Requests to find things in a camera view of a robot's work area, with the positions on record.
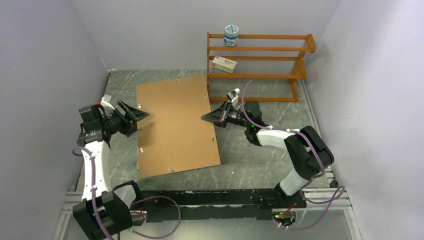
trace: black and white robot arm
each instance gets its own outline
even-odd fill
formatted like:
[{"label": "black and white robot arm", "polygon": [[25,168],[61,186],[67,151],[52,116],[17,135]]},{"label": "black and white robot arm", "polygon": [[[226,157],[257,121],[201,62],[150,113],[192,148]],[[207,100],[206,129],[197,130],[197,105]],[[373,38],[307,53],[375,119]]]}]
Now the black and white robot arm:
[{"label": "black and white robot arm", "polygon": [[261,129],[255,126],[249,119],[259,126],[268,126],[262,120],[259,103],[257,101],[248,101],[244,104],[244,110],[249,117],[247,119],[242,110],[235,108],[239,92],[240,90],[237,88],[229,92],[227,101],[218,109],[203,115],[201,118],[222,128],[225,128],[227,123],[245,127],[244,134],[251,144],[286,149],[294,168],[286,178],[275,186],[275,190],[280,202],[291,203],[299,190],[321,173],[317,158],[311,149],[308,149],[310,146],[308,146],[302,136],[294,132],[300,132],[306,136],[324,168],[334,162],[333,154],[312,126],[291,130],[278,130],[272,129],[272,127],[271,129]]},{"label": "black and white robot arm", "polygon": [[107,237],[95,218],[93,201],[100,220],[110,235],[143,223],[142,219],[132,217],[130,213],[131,204],[142,199],[141,191],[134,181],[112,188],[109,154],[112,135],[120,132],[126,137],[131,136],[137,131],[137,122],[150,114],[122,101],[117,104],[124,114],[110,104],[110,96],[107,95],[100,103],[79,109],[82,124],[77,148],[82,150],[84,157],[85,186],[81,203],[72,208],[72,214],[90,240]]}]

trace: white wall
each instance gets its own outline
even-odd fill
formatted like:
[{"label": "white wall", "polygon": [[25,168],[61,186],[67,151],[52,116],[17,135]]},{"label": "white wall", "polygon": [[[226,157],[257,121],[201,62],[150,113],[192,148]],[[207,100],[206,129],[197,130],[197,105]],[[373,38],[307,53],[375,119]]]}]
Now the white wall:
[{"label": "white wall", "polygon": [[341,1],[307,65],[334,171],[367,239],[423,239],[424,2]]},{"label": "white wall", "polygon": [[69,0],[0,1],[0,239],[48,240],[108,72]]},{"label": "white wall", "polygon": [[206,69],[206,33],[320,39],[340,0],[71,0],[108,69]]}]

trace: gray marble surface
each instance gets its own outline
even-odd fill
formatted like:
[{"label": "gray marble surface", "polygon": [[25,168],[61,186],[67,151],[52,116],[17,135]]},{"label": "gray marble surface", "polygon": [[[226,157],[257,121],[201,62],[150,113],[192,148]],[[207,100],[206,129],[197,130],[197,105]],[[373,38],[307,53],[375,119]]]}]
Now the gray marble surface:
[{"label": "gray marble surface", "polygon": [[[117,70],[112,71],[105,94],[111,103],[117,101],[136,105],[136,85],[196,76],[205,70]],[[230,90],[242,87],[248,79],[212,79],[211,96],[225,96]],[[296,129],[312,125],[310,110],[300,84],[299,102],[260,102],[262,118],[266,124]],[[288,81],[257,79],[249,85],[246,97],[291,96]],[[211,109],[221,102],[211,102]],[[126,138],[115,134],[110,142],[109,170],[112,186],[135,180],[142,190],[207,190],[274,188],[293,169],[291,159],[284,149],[250,144],[244,128],[229,124],[227,128],[215,127],[221,165],[175,172],[152,177],[139,177],[137,163],[137,135]],[[315,179],[309,187],[327,188],[325,176]],[[84,166],[77,191],[84,189]]]}]

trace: metal frame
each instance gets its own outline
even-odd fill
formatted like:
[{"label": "metal frame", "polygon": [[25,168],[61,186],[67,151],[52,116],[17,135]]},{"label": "metal frame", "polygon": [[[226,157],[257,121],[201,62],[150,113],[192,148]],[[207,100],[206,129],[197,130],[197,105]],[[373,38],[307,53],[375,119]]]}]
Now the metal frame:
[{"label": "metal frame", "polygon": [[[309,117],[311,119],[311,122],[315,126],[315,129],[318,132],[318,134],[321,134],[319,127],[317,125],[317,121],[316,121],[315,116],[314,116],[313,108],[312,108],[311,101],[310,101],[309,96],[308,96],[308,92],[306,91],[305,84],[304,84],[303,81],[300,81],[300,82],[301,82],[300,85],[303,88],[303,92],[305,94],[306,102],[307,102],[309,109],[310,109]],[[331,167],[328,167],[325,170],[325,176],[327,177],[328,183],[334,183],[335,182],[333,170],[331,169]],[[335,190],[336,190],[336,188],[334,188],[334,187],[306,188],[304,190],[304,194],[307,198],[320,202],[320,201],[329,200],[332,197],[332,195],[334,194]],[[195,191],[195,190],[193,190],[193,191],[184,191],[184,190],[182,190],[182,191],[141,191],[141,193],[144,196],[149,195],[149,194],[157,194],[158,192],[161,192],[162,195],[163,195],[163,193],[165,193],[165,194],[168,193],[170,195],[178,196],[178,198],[180,198],[180,201],[182,203],[182,205],[181,205],[182,210],[183,209],[187,209],[187,210],[190,209],[191,211],[193,211],[193,209],[198,209],[198,212],[203,212],[203,211],[207,212],[206,215],[200,216],[200,219],[208,219],[209,218],[208,214],[222,214],[226,211],[236,210],[229,215],[227,214],[227,216],[224,216],[224,217],[221,217],[221,215],[220,215],[220,218],[256,217],[256,219],[258,219],[258,220],[261,220],[261,219],[265,220],[265,219],[269,218],[271,213],[282,212],[282,211],[287,210],[286,208],[272,208],[272,209],[268,208],[268,209],[266,209],[266,208],[263,208],[263,205],[261,205],[261,202],[247,201],[246,196],[249,196],[249,195],[247,195],[246,193],[254,193],[255,191],[260,192],[260,193],[266,193],[266,192],[269,192],[269,191],[273,191],[273,189],[272,188],[263,188],[263,189],[199,190],[199,191]],[[236,195],[237,192],[240,193],[240,194],[237,195],[237,198],[240,196],[239,199],[230,197],[230,196]],[[208,202],[207,204],[202,204],[202,201],[204,199],[204,198],[202,198],[202,195],[205,195],[205,194],[215,197],[216,201]],[[229,196],[230,199],[229,200],[223,200],[222,198],[223,198],[224,195]],[[82,197],[82,192],[68,192],[66,194],[65,200],[64,200],[64,203],[63,203],[63,207],[60,211],[57,226],[56,226],[56,229],[55,229],[55,232],[54,232],[54,235],[53,235],[53,240],[63,240],[67,226],[68,226],[70,216],[72,214],[72,207],[81,202],[81,197]],[[306,207],[305,207],[305,205],[302,204],[304,202],[297,201],[297,203],[300,203],[300,205],[298,205],[298,207],[295,208],[295,210],[297,212],[300,212],[300,211],[323,211],[327,207],[326,204],[313,204],[313,203],[309,203],[309,202],[306,202]],[[161,204],[160,201],[153,203],[151,205],[145,205],[144,209],[147,210],[147,212],[149,212],[149,209],[150,209],[151,213],[152,213],[155,210],[155,206],[158,206],[158,205],[160,205],[160,207],[161,207],[161,209],[160,209],[161,212],[167,211],[167,210],[173,210],[173,208],[167,207],[165,204]],[[250,211],[237,211],[237,209],[241,209],[241,207],[249,208]],[[345,191],[339,199],[332,202],[332,204],[329,208],[329,211],[334,211],[334,210],[339,210],[339,211],[343,210],[344,211],[345,220],[346,220],[346,223],[348,225],[352,239],[353,240],[361,240],[362,236],[360,234],[358,224],[357,224],[357,221],[356,221],[356,218],[355,218],[355,214],[353,212],[352,204],[351,204],[351,201],[349,199],[349,194],[348,194],[347,191]],[[246,216],[245,212],[253,212],[254,216]],[[151,214],[151,215],[153,217],[149,216],[148,222],[161,222],[163,220],[173,220],[176,217],[175,214],[171,214],[171,211],[169,212],[169,214],[167,213],[167,214]]]}]

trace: brown cardboard panel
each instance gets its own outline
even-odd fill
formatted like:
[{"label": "brown cardboard panel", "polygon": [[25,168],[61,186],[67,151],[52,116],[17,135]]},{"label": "brown cardboard panel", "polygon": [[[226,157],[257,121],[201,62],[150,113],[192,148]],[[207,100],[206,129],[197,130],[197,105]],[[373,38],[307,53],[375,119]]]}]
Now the brown cardboard panel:
[{"label": "brown cardboard panel", "polygon": [[138,85],[136,93],[150,113],[137,123],[140,177],[221,164],[214,125],[201,120],[211,111],[203,75]]}]

